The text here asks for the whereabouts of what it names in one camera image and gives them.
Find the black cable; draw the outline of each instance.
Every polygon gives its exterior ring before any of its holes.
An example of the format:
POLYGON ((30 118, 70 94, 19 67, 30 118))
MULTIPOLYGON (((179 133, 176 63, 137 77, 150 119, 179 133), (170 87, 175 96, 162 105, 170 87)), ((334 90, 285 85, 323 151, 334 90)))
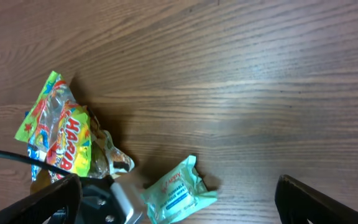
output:
POLYGON ((12 152, 0 151, 0 158, 11 159, 11 160, 19 161, 19 162, 24 162, 26 164, 35 165, 35 166, 41 167, 43 169, 47 169, 49 171, 55 172, 60 175, 70 174, 69 172, 62 170, 61 168, 57 168, 55 166, 49 165, 46 162, 38 161, 37 159, 31 159, 27 156, 23 156, 23 155, 12 153, 12 152))

